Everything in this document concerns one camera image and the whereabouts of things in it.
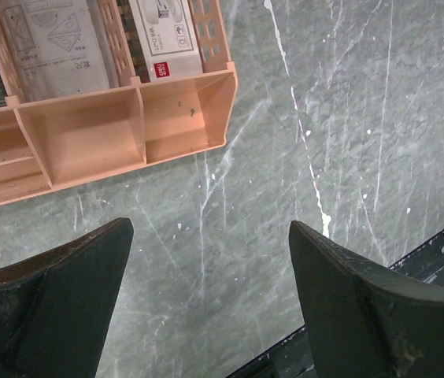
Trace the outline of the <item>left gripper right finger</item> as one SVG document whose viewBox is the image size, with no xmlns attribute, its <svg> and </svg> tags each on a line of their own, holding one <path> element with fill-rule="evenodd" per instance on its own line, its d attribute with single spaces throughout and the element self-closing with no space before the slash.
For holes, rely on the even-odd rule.
<svg viewBox="0 0 444 378">
<path fill-rule="evenodd" d="M 293 221 L 290 258 L 319 377 L 444 377 L 444 287 Z"/>
</svg>

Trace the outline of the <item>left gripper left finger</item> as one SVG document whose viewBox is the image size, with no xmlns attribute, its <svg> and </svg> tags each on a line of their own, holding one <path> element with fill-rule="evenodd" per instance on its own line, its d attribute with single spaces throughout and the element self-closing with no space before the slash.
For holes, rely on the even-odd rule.
<svg viewBox="0 0 444 378">
<path fill-rule="evenodd" d="M 0 377 L 93 377 L 134 230 L 117 218 L 0 268 Z"/>
</svg>

